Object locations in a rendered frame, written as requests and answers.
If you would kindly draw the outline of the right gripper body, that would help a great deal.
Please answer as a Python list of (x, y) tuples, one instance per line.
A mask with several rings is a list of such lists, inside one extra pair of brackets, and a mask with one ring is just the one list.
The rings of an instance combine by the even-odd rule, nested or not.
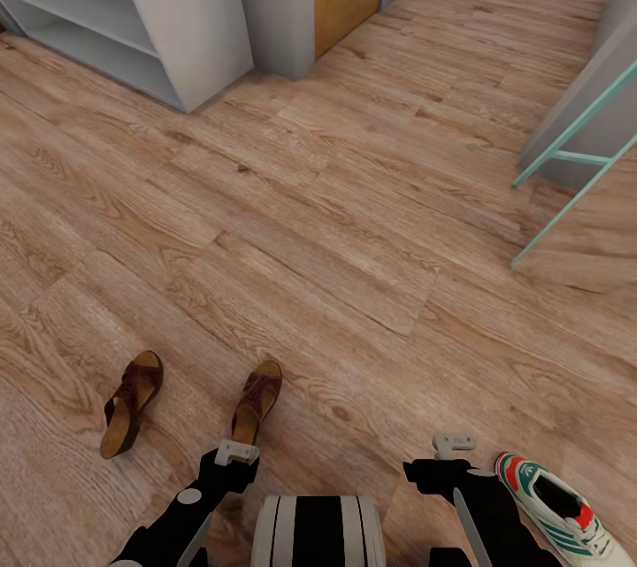
[(417, 459), (414, 461), (417, 489), (421, 494), (440, 494), (448, 502), (450, 499), (444, 489), (446, 473), (452, 468), (470, 467), (467, 460), (441, 461)]

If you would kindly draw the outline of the gym shoe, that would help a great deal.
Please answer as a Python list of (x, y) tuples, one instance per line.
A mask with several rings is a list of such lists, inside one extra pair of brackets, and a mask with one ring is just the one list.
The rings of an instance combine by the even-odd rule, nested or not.
[(572, 567), (637, 567), (587, 500), (541, 465), (503, 451), (495, 473)]

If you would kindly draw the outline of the robot trunk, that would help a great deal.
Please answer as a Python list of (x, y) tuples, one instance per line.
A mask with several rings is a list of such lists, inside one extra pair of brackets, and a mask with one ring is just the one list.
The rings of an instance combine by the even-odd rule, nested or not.
[(250, 567), (387, 567), (371, 496), (267, 496)]

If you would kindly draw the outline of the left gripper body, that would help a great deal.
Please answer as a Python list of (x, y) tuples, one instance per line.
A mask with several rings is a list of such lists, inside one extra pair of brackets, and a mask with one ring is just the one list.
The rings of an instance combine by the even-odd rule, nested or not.
[(250, 462), (235, 458), (227, 467), (216, 465), (214, 463), (215, 456), (208, 453), (201, 460), (201, 467), (198, 480), (212, 475), (218, 479), (221, 486), (221, 498), (226, 496), (227, 492), (236, 492), (242, 494), (247, 486)]

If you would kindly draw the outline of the sandal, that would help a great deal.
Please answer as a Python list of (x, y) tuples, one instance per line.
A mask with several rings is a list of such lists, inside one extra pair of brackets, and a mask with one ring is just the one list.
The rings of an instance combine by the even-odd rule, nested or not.
[(154, 351), (141, 352), (122, 375), (122, 384), (104, 405), (107, 431), (99, 453), (103, 459), (132, 448), (140, 431), (138, 418), (163, 385), (163, 362)]
[(257, 432), (280, 394), (282, 373), (276, 361), (265, 361), (246, 381), (232, 420), (232, 439), (256, 446)]

